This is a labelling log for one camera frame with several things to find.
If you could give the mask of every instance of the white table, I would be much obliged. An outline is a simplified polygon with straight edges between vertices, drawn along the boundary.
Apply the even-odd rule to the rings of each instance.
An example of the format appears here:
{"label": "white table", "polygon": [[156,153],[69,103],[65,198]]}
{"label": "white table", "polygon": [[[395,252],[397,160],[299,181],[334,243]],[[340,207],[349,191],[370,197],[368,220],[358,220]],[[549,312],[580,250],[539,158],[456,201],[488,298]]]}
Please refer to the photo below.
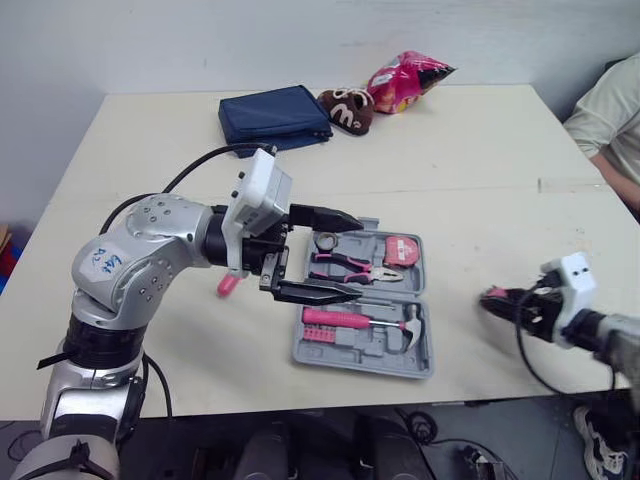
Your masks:
{"label": "white table", "polygon": [[[35,365],[64,336],[78,249],[120,200],[159,190],[224,143],[219,98],[105,99],[0,297],[7,386],[0,418],[39,415],[49,371]],[[545,394],[519,359],[513,326],[479,311],[476,300],[494,283],[529,286],[539,264],[576,250],[589,254],[600,284],[595,308],[640,312],[637,225],[530,87],[440,87],[426,100],[402,115],[377,116],[366,137],[336,131],[327,144],[281,152],[278,162],[294,178],[293,201],[379,217],[384,230],[421,236],[434,376],[295,364],[295,306],[259,292],[255,279],[220,300],[214,291],[224,271],[192,269],[173,283],[145,337],[178,415]],[[224,203],[243,164],[218,158],[179,191]],[[301,277],[308,238],[304,229],[290,236],[293,279]],[[586,352],[527,340],[549,382],[575,392],[608,384],[607,370]],[[162,415],[161,389],[155,381],[149,389],[143,414]]]}

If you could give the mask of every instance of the blue pouch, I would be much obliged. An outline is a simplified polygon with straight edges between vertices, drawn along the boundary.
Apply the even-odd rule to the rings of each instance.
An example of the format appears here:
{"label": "blue pouch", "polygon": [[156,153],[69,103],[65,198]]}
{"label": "blue pouch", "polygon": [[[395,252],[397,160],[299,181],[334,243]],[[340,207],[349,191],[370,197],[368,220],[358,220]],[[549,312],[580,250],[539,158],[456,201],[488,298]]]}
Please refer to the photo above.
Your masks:
{"label": "blue pouch", "polygon": [[[278,150],[326,142],[333,135],[329,115],[302,85],[268,92],[225,98],[218,118],[229,145],[268,143]],[[240,158],[253,155],[240,150]]]}

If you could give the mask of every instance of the snack bag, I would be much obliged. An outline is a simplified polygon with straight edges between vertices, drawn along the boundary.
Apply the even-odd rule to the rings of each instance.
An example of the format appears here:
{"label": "snack bag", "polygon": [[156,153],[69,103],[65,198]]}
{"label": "snack bag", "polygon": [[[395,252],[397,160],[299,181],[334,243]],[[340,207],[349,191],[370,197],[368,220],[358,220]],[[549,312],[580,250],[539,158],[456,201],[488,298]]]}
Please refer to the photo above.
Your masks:
{"label": "snack bag", "polygon": [[446,63],[414,51],[403,52],[378,70],[367,84],[375,109],[399,113],[455,71]]}

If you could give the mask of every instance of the sneaker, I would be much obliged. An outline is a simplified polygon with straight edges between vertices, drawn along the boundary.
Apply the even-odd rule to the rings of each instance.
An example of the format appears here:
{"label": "sneaker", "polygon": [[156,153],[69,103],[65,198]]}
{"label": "sneaker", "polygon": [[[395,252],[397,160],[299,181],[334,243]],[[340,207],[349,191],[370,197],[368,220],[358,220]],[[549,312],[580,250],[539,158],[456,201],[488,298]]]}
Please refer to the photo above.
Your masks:
{"label": "sneaker", "polygon": [[603,432],[606,417],[585,406],[573,411],[576,429],[584,439],[584,464],[593,480],[622,480],[628,457],[624,451],[615,451],[607,445]]}
{"label": "sneaker", "polygon": [[364,135],[373,121],[373,97],[359,88],[326,90],[318,97],[331,123],[353,135]]}

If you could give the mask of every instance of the robotic arm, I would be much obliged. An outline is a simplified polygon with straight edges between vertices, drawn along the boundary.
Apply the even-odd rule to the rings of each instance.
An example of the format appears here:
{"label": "robotic arm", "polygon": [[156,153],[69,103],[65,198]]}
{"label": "robotic arm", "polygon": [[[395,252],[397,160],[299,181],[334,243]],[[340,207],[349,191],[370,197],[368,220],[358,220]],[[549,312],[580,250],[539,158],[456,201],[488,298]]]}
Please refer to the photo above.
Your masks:
{"label": "robotic arm", "polygon": [[543,277],[532,289],[494,287],[480,297],[481,306],[542,340],[593,352],[596,360],[627,377],[634,409],[640,412],[640,318],[590,309],[596,282],[582,253],[553,260],[541,270]]}
{"label": "robotic arm", "polygon": [[341,232],[361,229],[350,215],[290,205],[291,178],[257,150],[241,172],[229,206],[178,195],[151,195],[76,256],[76,284],[66,337],[56,355],[41,415],[45,441],[12,480],[119,478],[116,447],[133,432],[144,401],[137,376],[145,331],[176,275],[188,267],[228,266],[260,275],[274,299],[307,305],[353,300],[361,292],[323,280],[284,280],[287,234],[294,225]]}

